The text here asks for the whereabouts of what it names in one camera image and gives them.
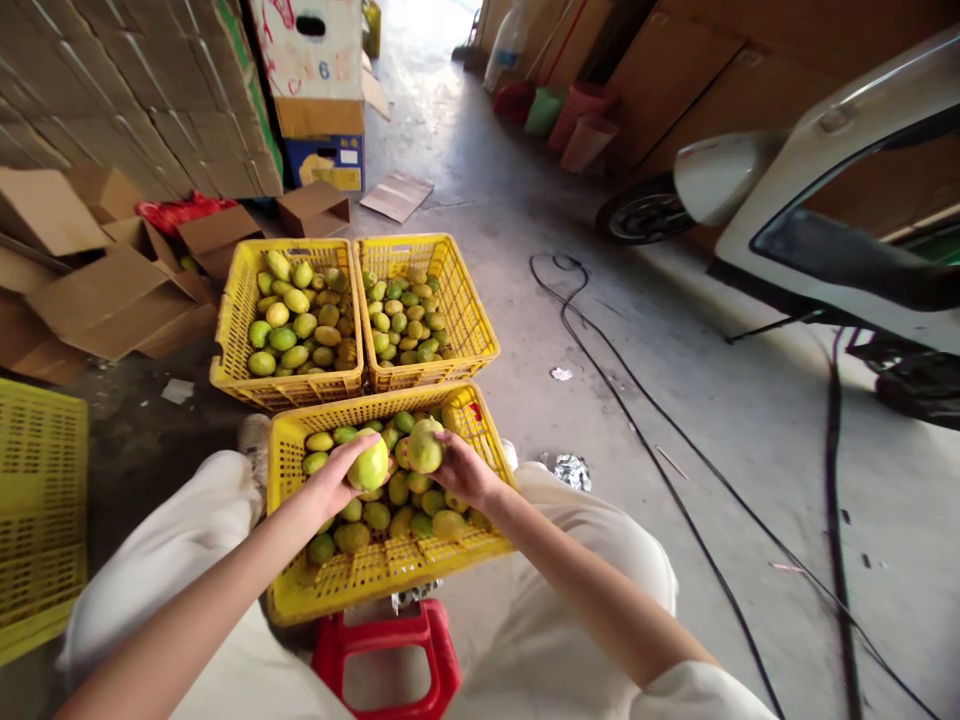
scooter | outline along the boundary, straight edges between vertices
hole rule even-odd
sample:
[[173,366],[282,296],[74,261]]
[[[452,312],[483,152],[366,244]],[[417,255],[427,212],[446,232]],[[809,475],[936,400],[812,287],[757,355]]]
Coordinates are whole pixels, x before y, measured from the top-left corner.
[[960,202],[877,238],[810,199],[867,156],[960,132],[960,25],[808,110],[789,131],[734,133],[683,148],[672,172],[612,197],[596,217],[610,242],[649,245],[697,224],[726,226],[707,270],[794,322],[872,331],[847,352],[877,373],[893,409],[960,429],[960,264],[907,249],[960,238]]

stool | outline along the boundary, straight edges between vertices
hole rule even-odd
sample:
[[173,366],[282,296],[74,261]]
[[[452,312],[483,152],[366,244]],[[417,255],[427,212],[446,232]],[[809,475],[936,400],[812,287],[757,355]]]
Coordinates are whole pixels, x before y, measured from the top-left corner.
[[355,627],[346,626],[343,613],[322,618],[317,623],[317,645],[310,665],[345,706],[343,675],[349,655],[409,645],[419,645],[427,654],[430,689],[426,695],[416,702],[395,708],[350,709],[355,717],[361,720],[431,720],[439,719],[447,709],[462,682],[460,661],[450,639],[447,611],[439,600],[431,598],[420,601],[419,612],[416,617],[394,618]]

concrete floor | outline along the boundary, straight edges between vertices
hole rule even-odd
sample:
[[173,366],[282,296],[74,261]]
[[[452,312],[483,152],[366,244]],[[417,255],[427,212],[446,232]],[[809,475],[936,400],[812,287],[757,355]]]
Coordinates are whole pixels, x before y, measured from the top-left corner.
[[[456,237],[502,345],[478,378],[500,433],[521,458],[584,456],[594,492],[623,508],[669,553],[679,617],[736,677],[768,701],[717,582],[652,463],[601,379],[528,269],[535,253],[565,252],[591,272],[580,307],[634,372],[808,566],[829,581],[823,532],[823,436],[829,332],[805,326],[736,347],[721,336],[777,319],[703,274],[682,247],[617,249],[591,231],[607,188],[572,177],[540,144],[492,116],[477,78],[449,61],[472,14],[450,0],[383,2],[377,71],[393,122],[368,120],[368,186],[398,169],[436,184],[403,226],[356,206],[350,236],[449,232]],[[572,278],[544,266],[557,287]],[[632,387],[614,358],[582,333],[619,379],[634,416],[689,476],[676,477],[740,599],[789,717],[845,716],[830,607],[752,525],[682,440]],[[91,570],[211,452],[232,447],[247,408],[206,380],[212,343],[164,362],[131,356],[91,370],[67,391],[90,403]],[[573,370],[559,383],[555,366]],[[960,493],[957,435],[893,414],[872,378],[843,363],[842,506],[852,605],[887,660],[941,717],[960,711]],[[160,399],[169,377],[197,383],[193,402]],[[872,567],[865,567],[866,554]],[[449,578],[440,590],[465,673],[506,612],[512,559]],[[49,716],[59,695],[49,643],[0,670],[4,717]],[[868,717],[920,711],[860,652]]]

yellow plastic crate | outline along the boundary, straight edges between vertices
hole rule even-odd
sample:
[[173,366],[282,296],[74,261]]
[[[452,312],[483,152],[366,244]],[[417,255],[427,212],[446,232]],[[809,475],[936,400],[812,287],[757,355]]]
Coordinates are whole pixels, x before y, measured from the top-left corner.
[[370,364],[370,382],[376,392],[433,385],[476,376],[500,354],[500,344],[473,286],[457,243],[449,235],[392,235],[360,238],[353,244],[360,270],[372,270],[381,280],[406,274],[411,267],[436,275],[439,309],[447,318],[453,360],[417,365],[381,367],[373,351],[373,331],[367,313],[363,338]]
[[57,637],[87,581],[87,405],[0,380],[0,666]]
[[[401,410],[429,410],[441,403],[455,408],[461,437],[515,488],[480,388],[472,382],[444,383],[292,410],[275,417],[270,433],[267,513],[273,513],[303,485],[301,463],[308,435],[342,425],[359,426]],[[457,544],[436,538],[394,540],[386,533],[377,533],[362,552],[337,555],[319,571],[301,551],[270,585],[267,608],[277,625],[295,625],[423,585],[512,551],[513,545],[499,533],[472,525]]]
[[[250,325],[257,319],[260,289],[257,273],[267,270],[266,255],[279,250],[292,264],[308,260],[314,270],[338,267],[350,277],[353,297],[353,325],[357,328],[357,366],[342,372],[256,377],[247,360],[256,352],[249,340]],[[237,246],[230,276],[223,292],[216,340],[221,355],[210,365],[210,384],[248,405],[276,412],[307,405],[343,400],[360,395],[363,387],[363,343],[360,328],[360,301],[353,253],[346,240],[247,240]]]

red bag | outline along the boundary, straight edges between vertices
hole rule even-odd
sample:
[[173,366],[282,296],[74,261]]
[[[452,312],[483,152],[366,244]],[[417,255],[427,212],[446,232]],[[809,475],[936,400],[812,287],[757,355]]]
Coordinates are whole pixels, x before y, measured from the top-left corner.
[[170,237],[179,238],[177,226],[191,220],[213,215],[232,208],[236,200],[208,198],[199,190],[193,191],[193,199],[172,203],[140,203],[137,215]]

